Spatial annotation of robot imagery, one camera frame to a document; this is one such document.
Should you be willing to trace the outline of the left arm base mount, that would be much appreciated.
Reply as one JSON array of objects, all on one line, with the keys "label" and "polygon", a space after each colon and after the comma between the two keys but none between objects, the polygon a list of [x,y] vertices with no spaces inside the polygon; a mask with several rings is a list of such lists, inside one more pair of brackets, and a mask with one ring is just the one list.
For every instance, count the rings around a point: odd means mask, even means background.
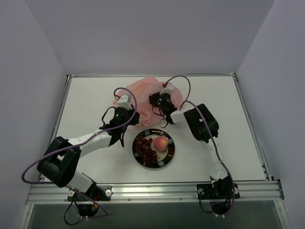
[{"label": "left arm base mount", "polygon": [[69,189],[68,191],[68,200],[72,200],[75,197],[75,201],[77,202],[85,202],[90,201],[88,199],[91,198],[94,201],[110,201],[112,195],[112,186],[110,185],[92,185],[86,193],[82,193],[84,196],[77,194],[74,189]]}]

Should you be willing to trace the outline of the fake peach pink yellow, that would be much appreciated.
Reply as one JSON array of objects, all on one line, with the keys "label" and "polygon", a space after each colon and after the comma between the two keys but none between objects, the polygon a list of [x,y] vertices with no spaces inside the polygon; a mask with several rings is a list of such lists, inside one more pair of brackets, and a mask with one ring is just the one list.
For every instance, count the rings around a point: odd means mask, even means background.
[{"label": "fake peach pink yellow", "polygon": [[166,151],[168,144],[169,141],[165,136],[159,136],[153,140],[153,146],[157,151]]}]

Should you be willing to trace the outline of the red fake grape bunch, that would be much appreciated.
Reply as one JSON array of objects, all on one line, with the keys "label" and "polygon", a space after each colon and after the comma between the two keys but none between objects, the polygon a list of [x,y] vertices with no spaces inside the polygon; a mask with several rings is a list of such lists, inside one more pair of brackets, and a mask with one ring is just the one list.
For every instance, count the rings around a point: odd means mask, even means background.
[{"label": "red fake grape bunch", "polygon": [[137,161],[143,166],[150,167],[152,164],[158,162],[158,155],[153,146],[153,139],[151,137],[137,137],[134,141],[134,149],[136,152]]}]

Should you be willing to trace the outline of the pink plastic bag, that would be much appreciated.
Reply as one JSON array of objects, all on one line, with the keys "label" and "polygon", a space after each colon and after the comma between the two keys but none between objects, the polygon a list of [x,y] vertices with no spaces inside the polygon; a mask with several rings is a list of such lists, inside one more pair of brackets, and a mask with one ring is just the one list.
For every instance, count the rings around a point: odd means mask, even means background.
[{"label": "pink plastic bag", "polygon": [[[140,114],[139,117],[139,127],[150,127],[159,123],[162,119],[153,113],[152,105],[149,104],[149,96],[155,93],[159,94],[165,87],[165,83],[157,80],[157,78],[149,76],[141,80],[138,80],[126,88],[130,90],[136,98],[137,101],[137,112]],[[124,94],[130,94],[126,90],[116,91],[116,97],[121,97]],[[172,103],[175,107],[179,107],[183,102],[183,96],[181,91],[173,86],[173,90],[170,92]]]}]

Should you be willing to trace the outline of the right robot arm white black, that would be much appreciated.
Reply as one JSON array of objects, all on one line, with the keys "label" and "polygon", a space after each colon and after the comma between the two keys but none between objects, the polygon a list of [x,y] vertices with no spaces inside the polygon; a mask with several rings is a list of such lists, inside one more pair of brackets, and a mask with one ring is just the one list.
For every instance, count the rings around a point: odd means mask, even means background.
[{"label": "right robot arm white black", "polygon": [[167,123],[188,124],[193,137],[202,144],[203,152],[209,161],[212,192],[217,197],[222,197],[229,191],[229,187],[234,187],[234,182],[229,169],[220,157],[219,146],[216,143],[219,124],[204,104],[195,105],[188,100],[183,102],[185,103],[192,105],[193,108],[176,108],[169,93],[155,93],[149,96],[149,104],[153,108],[159,108],[159,115]]}]

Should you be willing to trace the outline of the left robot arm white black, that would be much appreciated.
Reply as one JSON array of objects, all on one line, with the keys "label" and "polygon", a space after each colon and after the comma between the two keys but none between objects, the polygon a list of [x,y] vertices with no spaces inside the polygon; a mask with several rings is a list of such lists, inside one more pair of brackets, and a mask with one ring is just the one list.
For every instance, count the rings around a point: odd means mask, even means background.
[{"label": "left robot arm white black", "polygon": [[79,159],[101,148],[107,148],[120,141],[130,125],[139,123],[140,114],[134,108],[114,109],[113,119],[96,132],[77,138],[56,137],[44,154],[44,159],[37,165],[37,170],[58,187],[75,189],[85,200],[96,195],[94,181],[77,171]]}]

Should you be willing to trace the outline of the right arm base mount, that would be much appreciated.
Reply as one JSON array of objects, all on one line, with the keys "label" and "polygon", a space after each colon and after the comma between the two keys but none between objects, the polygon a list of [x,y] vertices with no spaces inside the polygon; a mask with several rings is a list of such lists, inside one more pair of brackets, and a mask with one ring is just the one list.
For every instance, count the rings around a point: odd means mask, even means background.
[{"label": "right arm base mount", "polygon": [[217,200],[217,199],[239,199],[239,189],[237,184],[234,184],[234,189],[231,183],[205,183],[197,184],[197,196],[203,200]]}]

